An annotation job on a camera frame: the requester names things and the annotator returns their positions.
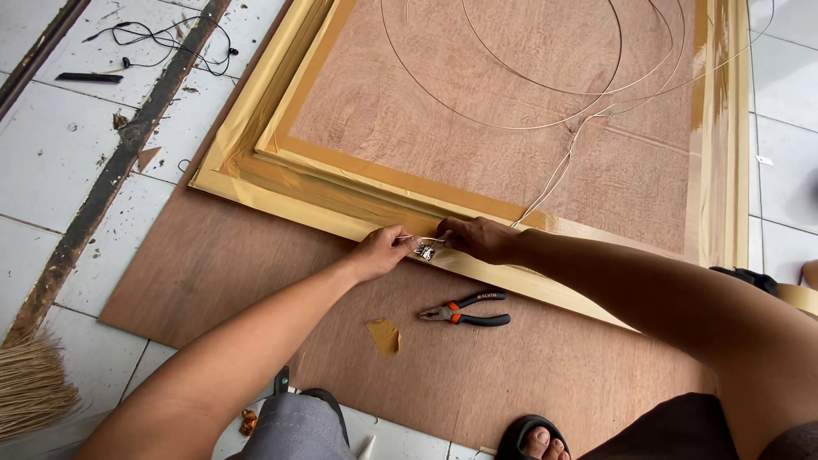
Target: black sandal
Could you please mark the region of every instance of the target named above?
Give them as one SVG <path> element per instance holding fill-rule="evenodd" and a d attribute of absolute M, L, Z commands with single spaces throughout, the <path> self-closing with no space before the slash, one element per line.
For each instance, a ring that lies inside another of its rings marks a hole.
<path fill-rule="evenodd" d="M 500 446 L 497 448 L 497 455 L 494 457 L 495 460 L 538 460 L 524 454 L 520 449 L 525 443 L 525 436 L 528 432 L 538 426 L 542 426 L 548 430 L 553 440 L 560 440 L 563 443 L 565 452 L 568 452 L 569 455 L 571 454 L 568 450 L 568 444 L 565 442 L 565 438 L 563 438 L 560 430 L 557 430 L 557 427 L 554 426 L 553 423 L 538 415 L 527 415 L 518 418 L 506 428 L 506 433 L 503 434 L 500 440 Z"/>
<path fill-rule="evenodd" d="M 347 424 L 344 422 L 344 415 L 341 413 L 341 406 L 338 405 L 338 400 L 327 390 L 323 390 L 322 388 L 311 388 L 309 390 L 304 390 L 299 395 L 304 396 L 312 396 L 313 398 L 318 398 L 321 401 L 326 402 L 330 405 L 335 413 L 338 414 L 338 421 L 341 423 L 341 434 L 344 435 L 344 441 L 347 442 L 347 447 L 349 447 L 349 436 L 347 436 Z"/>

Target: pliers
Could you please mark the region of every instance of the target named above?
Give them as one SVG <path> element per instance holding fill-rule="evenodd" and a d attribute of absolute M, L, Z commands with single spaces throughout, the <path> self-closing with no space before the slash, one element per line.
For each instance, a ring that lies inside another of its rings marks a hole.
<path fill-rule="evenodd" d="M 511 322 L 511 316 L 508 314 L 501 314 L 490 318 L 481 318 L 477 316 L 469 316 L 460 312 L 461 309 L 482 300 L 505 299 L 506 293 L 504 291 L 496 290 L 478 292 L 477 294 L 470 295 L 463 300 L 450 300 L 445 305 L 420 312 L 418 313 L 417 317 L 427 321 L 449 321 L 453 324 L 461 324 L 464 322 L 466 324 L 471 324 L 472 326 L 505 326 Z"/>

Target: toe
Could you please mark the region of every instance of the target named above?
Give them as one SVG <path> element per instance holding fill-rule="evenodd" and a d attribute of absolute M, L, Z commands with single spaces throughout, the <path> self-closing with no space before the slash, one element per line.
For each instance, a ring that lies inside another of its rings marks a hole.
<path fill-rule="evenodd" d="M 521 449 L 529 457 L 542 458 L 551 440 L 548 430 L 542 426 L 533 428 L 525 436 L 525 446 Z"/>
<path fill-rule="evenodd" d="M 569 460 L 562 441 L 551 440 L 551 444 L 549 444 L 546 454 L 542 456 L 542 460 Z"/>

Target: person's left hand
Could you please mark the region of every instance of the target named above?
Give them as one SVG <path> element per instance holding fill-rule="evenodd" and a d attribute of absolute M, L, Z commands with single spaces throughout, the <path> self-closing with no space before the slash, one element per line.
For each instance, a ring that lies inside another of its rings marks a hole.
<path fill-rule="evenodd" d="M 375 230 L 361 241 L 352 254 L 344 260 L 357 277 L 357 284 L 373 280 L 392 271 L 403 257 L 420 246 L 420 237 L 395 237 L 408 235 L 402 225 Z"/>

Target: straw broom bristles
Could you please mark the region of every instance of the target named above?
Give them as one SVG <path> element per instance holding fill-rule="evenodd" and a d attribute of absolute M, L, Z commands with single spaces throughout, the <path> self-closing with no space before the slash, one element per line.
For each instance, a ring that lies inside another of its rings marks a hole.
<path fill-rule="evenodd" d="M 0 440 L 59 420 L 79 401 L 47 336 L 0 347 Z"/>

